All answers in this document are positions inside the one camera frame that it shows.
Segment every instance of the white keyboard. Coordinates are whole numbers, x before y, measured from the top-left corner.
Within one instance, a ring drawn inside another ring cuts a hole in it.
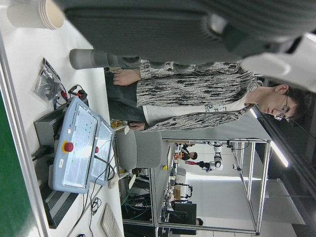
[[[102,227],[107,237],[124,237],[108,203],[105,204]]]

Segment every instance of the dark pants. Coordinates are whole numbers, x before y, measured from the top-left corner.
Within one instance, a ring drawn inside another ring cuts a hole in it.
[[[105,73],[110,118],[146,122],[143,107],[136,106],[137,83],[128,86],[113,85],[113,75],[111,72]]]

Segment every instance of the label sticker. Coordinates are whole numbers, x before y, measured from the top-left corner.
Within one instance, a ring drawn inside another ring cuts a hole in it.
[[[59,168],[62,168],[62,167],[63,167],[63,163],[64,163],[64,159],[60,159]]]

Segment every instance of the white table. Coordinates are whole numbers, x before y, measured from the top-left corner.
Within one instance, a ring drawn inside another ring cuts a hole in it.
[[[42,59],[45,57],[59,74],[66,90],[75,84],[80,84],[88,94],[90,108],[109,121],[104,72],[102,68],[77,71],[71,67],[68,58],[69,51],[73,48],[92,48],[92,46],[67,20],[61,29],[53,31],[12,26],[6,16],[6,8],[7,5],[15,2],[17,1],[0,1],[0,31],[11,74],[7,84],[13,86],[11,95],[13,95],[12,100],[16,103],[12,111],[8,111],[7,114],[9,117],[17,118],[16,121],[20,123],[11,130],[13,134],[17,134],[17,137],[21,138],[20,147],[16,142],[17,151],[31,206],[38,223],[39,236],[60,237],[68,234],[77,236],[77,234],[83,233],[88,237],[90,236],[89,210],[85,212],[80,223],[70,233],[82,210],[82,195],[77,197],[56,230],[48,228],[33,167],[36,162],[32,162],[31,154],[39,147],[33,122],[52,111],[52,107],[47,106],[32,91]],[[99,188],[100,186],[96,185],[94,194],[98,191],[97,196],[102,200],[102,206],[92,218],[91,226],[94,235],[100,236],[98,233],[102,232],[99,221],[106,202],[111,205],[119,226],[123,230],[118,187],[113,190],[109,190],[107,187]]]

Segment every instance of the computer monitor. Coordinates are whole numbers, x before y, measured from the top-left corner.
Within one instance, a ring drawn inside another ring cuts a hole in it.
[[[170,223],[196,225],[197,223],[197,205],[193,203],[175,203],[173,211],[169,215]],[[175,235],[196,235],[195,230],[171,229]]]

